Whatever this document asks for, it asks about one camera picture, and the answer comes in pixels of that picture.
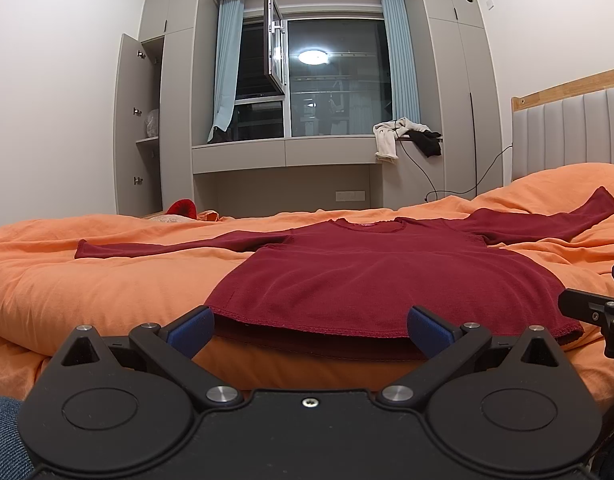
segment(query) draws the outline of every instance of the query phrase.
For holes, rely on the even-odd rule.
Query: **headboard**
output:
[[[578,162],[614,164],[614,70],[525,97],[512,106],[512,180]]]

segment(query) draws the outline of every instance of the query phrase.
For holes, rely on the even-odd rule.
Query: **window sill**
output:
[[[373,135],[237,140],[193,146],[194,174],[217,171],[377,164]]]

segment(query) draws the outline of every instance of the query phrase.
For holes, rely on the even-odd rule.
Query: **red object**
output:
[[[194,202],[188,198],[174,202],[171,207],[167,209],[165,214],[186,216],[187,218],[193,218],[194,220],[196,220],[198,217],[198,213],[196,212],[196,204],[194,204]]]
[[[210,294],[205,304],[216,314],[303,332],[394,338],[406,336],[407,311],[421,305],[455,325],[477,321],[495,335],[540,324],[564,342],[581,336],[582,328],[558,310],[562,283],[530,258],[487,245],[570,240],[613,213],[614,198],[601,187],[577,210],[552,216],[478,209],[461,220],[339,219],[171,246],[81,240],[76,257],[199,247],[256,251]]]

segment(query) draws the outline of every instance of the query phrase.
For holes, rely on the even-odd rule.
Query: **window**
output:
[[[391,120],[382,19],[284,20],[275,0],[263,9],[242,26],[233,116],[211,142],[371,135]]]
[[[368,135],[391,120],[382,20],[288,23],[292,137]]]

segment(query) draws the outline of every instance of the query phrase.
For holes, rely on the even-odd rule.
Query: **wall switch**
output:
[[[364,202],[365,191],[337,191],[336,202]]]

